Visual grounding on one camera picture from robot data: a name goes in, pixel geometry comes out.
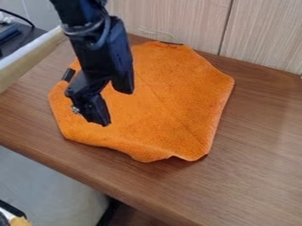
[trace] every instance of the gray floor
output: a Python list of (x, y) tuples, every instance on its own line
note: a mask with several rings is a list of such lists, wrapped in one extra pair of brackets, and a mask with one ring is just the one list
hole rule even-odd
[(0, 147), (0, 200), (37, 226), (95, 226), (106, 197), (71, 178)]

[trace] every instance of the microfiber towel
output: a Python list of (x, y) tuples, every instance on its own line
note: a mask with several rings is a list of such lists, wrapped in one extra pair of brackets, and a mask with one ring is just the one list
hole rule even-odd
[[(61, 133), (140, 162), (171, 156), (196, 161), (208, 154), (234, 79), (185, 45), (146, 42), (132, 47), (132, 54), (134, 94), (111, 85), (102, 91), (112, 121), (107, 127), (72, 113), (72, 101), (64, 96), (68, 83), (56, 84), (49, 102)], [(70, 67), (80, 70), (77, 60)]]

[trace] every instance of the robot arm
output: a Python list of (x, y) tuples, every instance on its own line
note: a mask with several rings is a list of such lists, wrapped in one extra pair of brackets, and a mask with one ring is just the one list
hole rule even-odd
[(72, 109), (88, 122), (106, 126), (110, 124), (110, 115), (100, 92), (110, 81), (118, 92), (132, 94), (134, 89), (132, 54), (125, 26), (121, 19), (108, 14), (107, 1), (50, 1), (82, 68), (65, 95), (71, 98)]

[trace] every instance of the white wall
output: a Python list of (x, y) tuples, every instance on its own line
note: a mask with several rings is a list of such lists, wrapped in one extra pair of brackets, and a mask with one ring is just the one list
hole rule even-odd
[(59, 17), (49, 0), (0, 0), (0, 8), (18, 13), (47, 31), (59, 24)]
[(130, 33), (302, 73), (302, 0), (109, 0), (108, 8)]

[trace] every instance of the wall panel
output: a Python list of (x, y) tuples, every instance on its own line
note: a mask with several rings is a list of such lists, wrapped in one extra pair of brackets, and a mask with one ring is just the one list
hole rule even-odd
[(221, 55), (302, 73), (302, 1), (234, 0)]
[(230, 0), (111, 0), (128, 32), (218, 53)]

